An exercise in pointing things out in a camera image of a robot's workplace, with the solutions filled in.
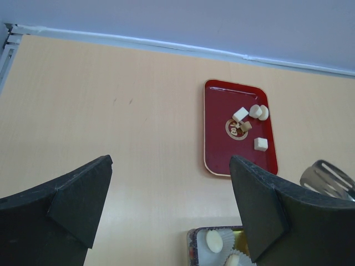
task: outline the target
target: white cupcake liner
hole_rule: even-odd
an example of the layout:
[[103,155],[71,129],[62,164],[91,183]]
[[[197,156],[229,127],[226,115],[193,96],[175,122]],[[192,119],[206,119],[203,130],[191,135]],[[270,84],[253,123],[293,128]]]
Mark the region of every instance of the white cupcake liner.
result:
[[244,254],[243,252],[240,252],[240,251],[237,250],[237,249],[233,249],[233,250],[229,253],[228,257],[229,257],[230,255],[233,255],[233,254],[236,254],[236,255],[239,256],[239,263],[238,263],[238,266],[257,266],[256,263],[251,262],[251,259],[250,259],[246,254]]
[[231,229],[216,229],[223,240],[223,248],[220,253],[212,252],[206,243],[206,233],[209,230],[201,230],[197,233],[197,253],[199,266],[223,266],[233,250],[235,236]]

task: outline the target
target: white cube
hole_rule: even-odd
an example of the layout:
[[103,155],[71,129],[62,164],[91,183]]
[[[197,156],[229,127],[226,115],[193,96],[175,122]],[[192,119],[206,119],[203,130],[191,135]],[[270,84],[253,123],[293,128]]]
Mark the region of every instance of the white cube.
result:
[[237,123],[242,121],[243,118],[245,118],[245,116],[247,116],[249,114],[249,112],[244,108],[242,107],[241,109],[239,109],[238,111],[236,111],[234,114],[233,114],[233,119],[234,121],[236,121]]
[[262,137],[257,137],[254,139],[254,150],[266,151],[267,148],[267,139],[263,139]]

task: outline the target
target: gold circular emblem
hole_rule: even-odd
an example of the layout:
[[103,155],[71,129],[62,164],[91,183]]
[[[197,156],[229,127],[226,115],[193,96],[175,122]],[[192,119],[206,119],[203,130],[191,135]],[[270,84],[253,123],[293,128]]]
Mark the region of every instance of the gold circular emblem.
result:
[[243,140],[248,136],[248,131],[243,132],[240,129],[240,124],[244,124],[244,122],[240,121],[237,123],[233,119],[228,120],[226,123],[227,134],[234,140]]

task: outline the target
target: slotted spatula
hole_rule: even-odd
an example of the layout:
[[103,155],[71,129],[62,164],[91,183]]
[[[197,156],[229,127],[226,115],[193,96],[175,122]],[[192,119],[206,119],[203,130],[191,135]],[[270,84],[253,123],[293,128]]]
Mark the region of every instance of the slotted spatula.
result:
[[318,160],[307,168],[302,174],[300,184],[323,195],[355,201],[355,182],[325,160]]

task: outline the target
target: tan cube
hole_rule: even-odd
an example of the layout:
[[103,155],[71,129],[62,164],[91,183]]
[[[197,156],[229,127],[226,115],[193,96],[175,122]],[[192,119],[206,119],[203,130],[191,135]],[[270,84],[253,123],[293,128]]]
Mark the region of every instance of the tan cube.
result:
[[251,126],[250,122],[247,121],[247,122],[245,122],[245,123],[243,123],[243,124],[240,125],[240,129],[241,129],[243,132],[246,132],[246,131],[252,129],[252,126]]

